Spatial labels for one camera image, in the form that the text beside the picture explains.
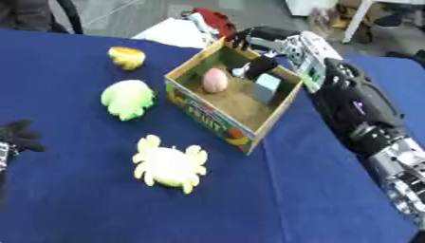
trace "table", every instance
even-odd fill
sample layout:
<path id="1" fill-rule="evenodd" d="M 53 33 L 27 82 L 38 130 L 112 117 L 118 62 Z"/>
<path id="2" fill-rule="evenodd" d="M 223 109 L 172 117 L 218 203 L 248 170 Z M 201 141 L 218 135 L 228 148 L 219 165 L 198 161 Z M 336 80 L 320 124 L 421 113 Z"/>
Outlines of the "table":
<path id="1" fill-rule="evenodd" d="M 163 75 L 198 50 L 118 38 L 0 31 L 2 122 L 34 121 L 48 151 L 22 154 L 8 171 L 0 241 L 399 243 L 415 227 L 392 207 L 301 92 L 246 157 L 164 99 Z M 147 61 L 115 68 L 111 46 L 137 47 Z M 423 142 L 425 73 L 417 64 L 349 56 L 387 91 Z M 123 79 L 158 91 L 139 121 L 107 114 L 100 95 Z M 132 178 L 136 142 L 200 144 L 209 174 L 194 192 L 148 187 Z"/>
<path id="2" fill-rule="evenodd" d="M 424 0 L 362 0 L 359 8 L 356 11 L 353 19 L 351 20 L 350 25 L 345 31 L 344 38 L 342 40 L 343 43 L 348 43 L 351 41 L 354 33 L 359 27 L 361 21 L 366 15 L 367 11 L 374 3 L 393 3 L 393 4 L 410 4 L 410 5 L 425 5 Z M 418 10 L 416 12 L 416 24 L 421 25 L 422 22 L 422 11 Z"/>
<path id="3" fill-rule="evenodd" d="M 298 1 L 286 0 L 286 5 L 290 13 L 295 16 L 308 16 L 314 8 L 331 9 L 338 3 L 338 0 L 313 0 Z"/>

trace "yellow toy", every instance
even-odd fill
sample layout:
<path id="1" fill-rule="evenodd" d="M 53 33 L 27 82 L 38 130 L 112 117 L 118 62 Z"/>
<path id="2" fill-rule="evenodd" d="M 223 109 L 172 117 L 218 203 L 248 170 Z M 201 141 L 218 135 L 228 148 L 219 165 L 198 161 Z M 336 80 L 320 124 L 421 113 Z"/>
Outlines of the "yellow toy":
<path id="1" fill-rule="evenodd" d="M 146 55 L 143 51 L 129 47 L 111 47 L 108 55 L 122 69 L 130 71 L 143 65 Z"/>
<path id="2" fill-rule="evenodd" d="M 139 153 L 133 156 L 133 162 L 139 163 L 135 169 L 135 178 L 153 186 L 155 181 L 171 186 L 182 187 L 189 194 L 199 184 L 199 175 L 205 176 L 207 169 L 203 164 L 207 161 L 207 152 L 198 145 L 189 146 L 183 153 L 173 148 L 159 147 L 160 139 L 148 135 L 138 142 Z"/>

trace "yellow crab toy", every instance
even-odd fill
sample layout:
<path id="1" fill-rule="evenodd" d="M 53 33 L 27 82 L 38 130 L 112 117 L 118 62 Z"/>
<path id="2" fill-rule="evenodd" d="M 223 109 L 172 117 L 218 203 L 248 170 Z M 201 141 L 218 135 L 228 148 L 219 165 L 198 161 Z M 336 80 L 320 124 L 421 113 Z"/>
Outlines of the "yellow crab toy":
<path id="1" fill-rule="evenodd" d="M 153 186 L 155 181 L 172 187 L 182 187 L 189 194 L 199 184 L 199 175 L 205 176 L 207 169 L 203 164 L 208 155 L 198 145 L 189 146 L 183 153 L 173 148 L 159 147 L 160 138 L 148 135 L 138 142 L 138 153 L 133 162 L 139 163 L 135 169 L 135 178 Z"/>

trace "cardboard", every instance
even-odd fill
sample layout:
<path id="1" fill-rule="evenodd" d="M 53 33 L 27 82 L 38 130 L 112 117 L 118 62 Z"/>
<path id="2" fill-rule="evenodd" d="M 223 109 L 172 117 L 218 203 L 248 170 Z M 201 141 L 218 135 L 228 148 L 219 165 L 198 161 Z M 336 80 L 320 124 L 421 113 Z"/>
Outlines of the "cardboard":
<path id="1" fill-rule="evenodd" d="M 253 99 L 254 81 L 234 78 L 227 69 L 240 67 L 258 56 L 251 50 L 232 49 L 221 39 L 165 75 L 167 99 L 248 155 L 284 114 L 302 86 L 298 76 L 278 66 L 269 73 L 282 79 L 271 102 Z M 229 79 L 228 88 L 217 94 L 202 89 L 202 76 L 212 67 L 225 71 Z"/>

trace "plush crab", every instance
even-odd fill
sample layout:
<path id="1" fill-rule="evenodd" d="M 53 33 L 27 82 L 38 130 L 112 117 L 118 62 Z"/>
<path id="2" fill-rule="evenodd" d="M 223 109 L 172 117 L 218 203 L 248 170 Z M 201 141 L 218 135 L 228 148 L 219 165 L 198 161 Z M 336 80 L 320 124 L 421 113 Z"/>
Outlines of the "plush crab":
<path id="1" fill-rule="evenodd" d="M 159 147 L 160 139 L 148 135 L 138 143 L 139 152 L 133 156 L 138 163 L 135 178 L 144 174 L 144 182 L 153 186 L 155 181 L 171 186 L 182 187 L 189 194 L 199 184 L 199 175 L 205 176 L 207 169 L 203 164 L 207 161 L 207 152 L 198 145 L 189 146 L 183 153 L 173 148 Z"/>
<path id="2" fill-rule="evenodd" d="M 107 87 L 102 93 L 102 104 L 110 114 L 121 121 L 141 117 L 144 109 L 154 105 L 155 93 L 140 80 L 121 81 Z"/>

